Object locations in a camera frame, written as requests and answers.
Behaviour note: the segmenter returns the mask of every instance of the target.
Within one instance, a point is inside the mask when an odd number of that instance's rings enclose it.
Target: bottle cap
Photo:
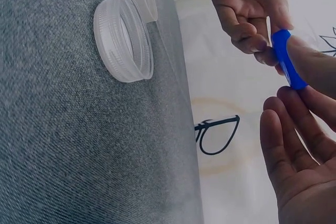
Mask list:
[[[100,57],[117,80],[152,78],[151,42],[135,0],[104,0],[95,11],[93,30]]]
[[[288,80],[289,85],[295,90],[304,89],[307,84],[301,79],[288,56],[287,40],[291,34],[287,30],[280,30],[272,35],[273,48]]]

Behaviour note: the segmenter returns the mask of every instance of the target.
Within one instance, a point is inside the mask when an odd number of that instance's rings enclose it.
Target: transparent container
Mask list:
[[[152,78],[151,42],[135,0],[104,0],[95,11],[93,30],[100,57],[117,80]]]

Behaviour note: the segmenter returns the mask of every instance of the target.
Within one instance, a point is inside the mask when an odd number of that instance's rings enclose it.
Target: white sheet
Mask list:
[[[336,50],[330,46],[336,48],[333,2],[289,0],[296,33],[320,50]],[[195,123],[234,114],[242,120],[224,152],[208,156],[197,145],[205,223],[276,223],[275,196],[259,144],[259,116],[264,100],[287,82],[232,46],[210,0],[179,0],[176,6]],[[320,35],[330,38],[324,41]],[[223,146],[232,127],[207,132],[206,148]]]

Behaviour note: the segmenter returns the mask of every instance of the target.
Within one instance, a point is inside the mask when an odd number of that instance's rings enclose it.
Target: gray couch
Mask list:
[[[173,0],[131,84],[99,57],[101,1],[0,0],[0,223],[203,222]]]

